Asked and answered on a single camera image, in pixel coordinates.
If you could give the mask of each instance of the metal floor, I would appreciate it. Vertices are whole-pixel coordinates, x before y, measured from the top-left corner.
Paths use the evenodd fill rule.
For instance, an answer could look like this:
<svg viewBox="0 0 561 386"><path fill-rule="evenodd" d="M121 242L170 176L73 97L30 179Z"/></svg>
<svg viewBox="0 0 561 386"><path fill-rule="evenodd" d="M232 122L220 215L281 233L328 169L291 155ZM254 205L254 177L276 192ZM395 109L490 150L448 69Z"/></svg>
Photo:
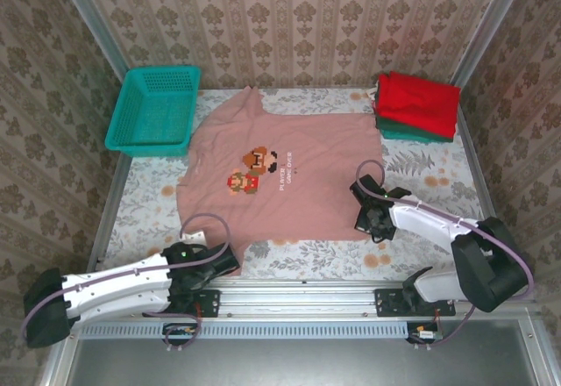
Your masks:
<svg viewBox="0 0 561 386"><path fill-rule="evenodd" d="M452 324L444 324L448 332ZM429 352L404 340L82 340L69 385L532 386L520 326L471 321Z"/></svg>

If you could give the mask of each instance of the mario graphic print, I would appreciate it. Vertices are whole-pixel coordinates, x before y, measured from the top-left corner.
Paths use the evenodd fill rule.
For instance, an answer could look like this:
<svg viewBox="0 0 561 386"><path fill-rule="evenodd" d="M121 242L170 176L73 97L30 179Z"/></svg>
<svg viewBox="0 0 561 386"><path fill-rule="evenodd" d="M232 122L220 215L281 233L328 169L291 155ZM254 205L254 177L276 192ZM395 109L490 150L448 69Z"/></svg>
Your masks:
<svg viewBox="0 0 561 386"><path fill-rule="evenodd" d="M242 162L247 167L244 174L238 168L228 177L227 185L231 195L244 192L254 195L259 188L259 177L277 170L277 153L268 151L266 147L255 147L242 157Z"/></svg>

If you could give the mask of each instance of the pink t-shirt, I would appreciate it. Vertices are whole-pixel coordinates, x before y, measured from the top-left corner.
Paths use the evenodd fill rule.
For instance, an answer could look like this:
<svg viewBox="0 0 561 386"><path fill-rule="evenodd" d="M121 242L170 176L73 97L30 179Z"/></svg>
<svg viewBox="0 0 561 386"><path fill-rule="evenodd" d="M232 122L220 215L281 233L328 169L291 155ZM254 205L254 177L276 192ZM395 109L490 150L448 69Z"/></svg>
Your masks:
<svg viewBox="0 0 561 386"><path fill-rule="evenodd" d="M199 212L221 216L240 261L258 240L368 239L354 230L360 207L349 188L362 161L381 161L373 114L270 114L247 87L205 118L188 153L177 186L181 222ZM368 172L380 180L375 166ZM225 241L211 218L186 231L201 229L210 246Z"/></svg>

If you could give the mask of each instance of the plastic basket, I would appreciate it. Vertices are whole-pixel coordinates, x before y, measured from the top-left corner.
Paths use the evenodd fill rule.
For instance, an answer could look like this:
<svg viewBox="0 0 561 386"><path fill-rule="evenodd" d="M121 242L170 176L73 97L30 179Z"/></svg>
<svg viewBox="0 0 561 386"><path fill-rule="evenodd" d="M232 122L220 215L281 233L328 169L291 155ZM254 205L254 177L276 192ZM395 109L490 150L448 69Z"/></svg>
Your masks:
<svg viewBox="0 0 561 386"><path fill-rule="evenodd" d="M201 70L193 66L129 70L105 146L130 156L184 155L200 79Z"/></svg>

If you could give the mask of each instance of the wall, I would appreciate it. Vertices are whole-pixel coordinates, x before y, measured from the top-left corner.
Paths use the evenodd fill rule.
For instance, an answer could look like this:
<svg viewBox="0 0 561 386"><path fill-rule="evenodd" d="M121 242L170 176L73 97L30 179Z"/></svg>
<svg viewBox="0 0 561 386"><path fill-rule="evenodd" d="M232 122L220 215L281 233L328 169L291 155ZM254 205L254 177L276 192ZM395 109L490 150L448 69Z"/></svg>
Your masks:
<svg viewBox="0 0 561 386"><path fill-rule="evenodd" d="M515 0L463 90L495 209L535 268L561 357L561 0Z"/></svg>
<svg viewBox="0 0 561 386"><path fill-rule="evenodd" d="M45 352L18 339L22 294L86 268L117 157L103 147L119 82L70 0L0 0L0 384Z"/></svg>
<svg viewBox="0 0 561 386"><path fill-rule="evenodd" d="M202 68L205 89L447 81L490 0L94 0L129 67Z"/></svg>

